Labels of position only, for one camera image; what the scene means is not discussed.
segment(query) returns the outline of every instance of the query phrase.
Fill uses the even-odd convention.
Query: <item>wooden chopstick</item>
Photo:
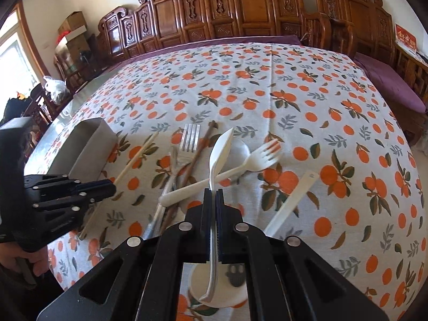
[[[196,150],[195,156],[193,157],[192,162],[190,164],[188,164],[186,172],[184,173],[183,177],[181,178],[180,182],[177,185],[177,189],[184,187],[187,184],[189,177],[192,175],[193,167],[195,166],[197,160],[199,159],[199,156],[200,156],[202,150],[204,149],[205,144],[208,142],[212,130],[215,127],[217,127],[217,123],[215,121],[211,121],[208,124],[208,130],[204,136],[203,143],[198,145],[198,149]],[[174,205],[171,205],[168,208],[166,215],[165,215],[165,218],[163,219],[163,222],[160,226],[159,234],[162,234],[166,230],[166,228],[168,228],[168,226],[171,224],[171,222],[173,221],[173,216],[174,216],[174,213],[177,211],[178,204],[179,203],[176,203]]]
[[[119,176],[114,180],[113,184],[117,185],[119,181],[122,180],[122,178],[125,176],[125,174],[132,168],[132,165],[137,161],[138,158],[140,158],[143,155],[143,152],[146,150],[147,147],[150,146],[150,144],[158,137],[159,132],[157,131],[153,135],[151,135],[148,140],[141,146],[138,153],[135,154],[135,156],[128,162],[128,164],[123,168],[123,170],[120,172]],[[88,222],[86,222],[85,226],[83,227],[82,231],[79,233],[79,239],[83,240],[86,237],[86,234],[88,232],[88,228],[91,225],[91,223],[95,219],[95,215],[99,208],[101,207],[102,201],[98,204],[98,206],[95,208],[94,212],[92,213],[91,217],[89,218]]]

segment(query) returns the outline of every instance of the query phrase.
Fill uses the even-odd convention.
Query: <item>tablecloth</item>
[[[404,134],[382,96],[347,56],[283,44],[226,44],[171,52],[121,68],[76,113],[40,172],[81,120],[103,117],[118,144],[103,171],[112,180],[153,132],[143,159],[102,202],[86,240],[75,232],[49,245],[65,289],[152,219],[170,174],[168,149],[186,123],[234,127],[250,148],[278,139],[281,161],[223,184],[225,202],[264,228],[307,170],[320,179],[286,220],[279,238],[301,237],[368,298],[397,320],[420,288],[426,221],[421,183]],[[193,174],[208,176],[205,148]],[[185,201],[196,206],[202,193]],[[185,267],[178,320],[248,320],[248,304],[216,310],[188,294]]]

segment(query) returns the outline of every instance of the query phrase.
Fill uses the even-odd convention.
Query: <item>plastic bag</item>
[[[51,93],[51,98],[55,104],[59,105],[68,95],[70,95],[70,91],[66,87],[66,83],[64,81],[53,79],[50,76],[44,76],[43,79],[46,81],[44,88]]]

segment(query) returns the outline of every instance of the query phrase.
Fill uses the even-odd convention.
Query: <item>human hand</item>
[[[47,246],[37,252],[28,253],[22,250],[15,242],[0,243],[0,264],[3,267],[20,273],[21,269],[16,262],[17,257],[28,259],[30,263],[33,263],[35,276],[40,276],[49,270]]]

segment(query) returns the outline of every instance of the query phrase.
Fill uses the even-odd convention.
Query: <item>orange print tablecloth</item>
[[[75,233],[49,245],[51,267],[70,288],[130,235],[151,221],[170,173],[168,149],[186,123],[219,122],[220,134],[250,148],[279,139],[281,162],[224,185],[227,203],[264,228],[307,170],[320,173],[278,237],[300,236],[396,320],[418,293],[424,273],[426,221],[421,183],[402,130],[376,88],[345,55],[282,44],[228,44],[171,52],[123,67],[80,109],[54,142],[50,161],[81,120],[103,117],[118,144],[103,176],[114,178],[149,134],[155,145],[117,195],[102,203],[88,239]],[[208,176],[207,147],[194,177]],[[200,204],[202,193],[184,202]],[[239,308],[198,309],[181,286],[180,320],[248,320]]]

